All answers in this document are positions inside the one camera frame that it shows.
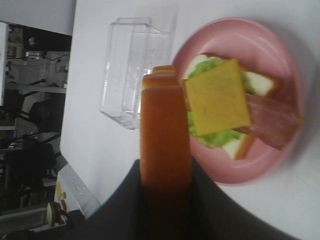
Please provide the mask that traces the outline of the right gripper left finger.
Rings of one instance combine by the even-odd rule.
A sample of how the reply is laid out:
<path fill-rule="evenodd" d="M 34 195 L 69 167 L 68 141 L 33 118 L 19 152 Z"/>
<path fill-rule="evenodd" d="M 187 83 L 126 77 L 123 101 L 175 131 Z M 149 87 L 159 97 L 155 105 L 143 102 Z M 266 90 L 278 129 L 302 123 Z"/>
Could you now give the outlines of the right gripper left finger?
<path fill-rule="evenodd" d="M 98 210 L 62 236 L 63 240 L 145 240 L 146 205 L 142 193 L 140 161 Z"/>

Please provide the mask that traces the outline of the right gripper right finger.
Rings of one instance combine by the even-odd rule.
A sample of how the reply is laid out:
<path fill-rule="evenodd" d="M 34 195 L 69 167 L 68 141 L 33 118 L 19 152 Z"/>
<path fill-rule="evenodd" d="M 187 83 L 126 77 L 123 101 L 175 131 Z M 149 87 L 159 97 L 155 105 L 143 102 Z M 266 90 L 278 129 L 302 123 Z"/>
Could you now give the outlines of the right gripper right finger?
<path fill-rule="evenodd" d="M 294 240 L 231 199 L 191 158 L 190 231 L 192 240 Z"/>

